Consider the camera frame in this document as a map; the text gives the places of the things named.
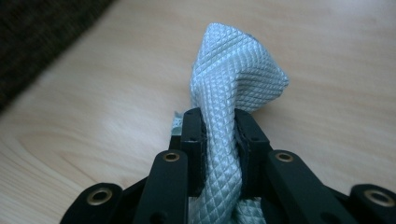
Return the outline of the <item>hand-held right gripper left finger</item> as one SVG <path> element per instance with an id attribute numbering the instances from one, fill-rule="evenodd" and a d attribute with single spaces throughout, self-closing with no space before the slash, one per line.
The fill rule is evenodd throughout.
<path id="1" fill-rule="evenodd" d="M 188 193 L 199 197 L 206 181 L 206 126 L 200 107 L 174 115 L 170 149 L 181 150 L 188 156 Z"/>

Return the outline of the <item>brown woven basket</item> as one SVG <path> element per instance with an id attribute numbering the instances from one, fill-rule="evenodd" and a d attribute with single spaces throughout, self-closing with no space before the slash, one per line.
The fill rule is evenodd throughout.
<path id="1" fill-rule="evenodd" d="M 0 0 L 0 113 L 115 0 Z"/>

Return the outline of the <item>light blue cloth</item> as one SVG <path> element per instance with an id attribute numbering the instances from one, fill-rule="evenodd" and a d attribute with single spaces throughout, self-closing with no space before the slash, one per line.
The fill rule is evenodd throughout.
<path id="1" fill-rule="evenodd" d="M 242 200 L 234 111 L 254 112 L 279 97 L 288 76 L 252 35 L 213 22 L 192 67 L 191 106 L 207 131 L 206 181 L 189 201 L 189 224 L 266 224 L 260 200 Z"/>

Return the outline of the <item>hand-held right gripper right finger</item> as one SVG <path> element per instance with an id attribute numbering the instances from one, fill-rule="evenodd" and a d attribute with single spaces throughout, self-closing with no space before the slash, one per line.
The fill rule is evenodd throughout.
<path id="1" fill-rule="evenodd" d="M 246 111 L 235 109 L 235 138 L 238 150 L 243 199 L 262 195 L 267 154 L 272 150 L 270 141 L 256 120 Z"/>

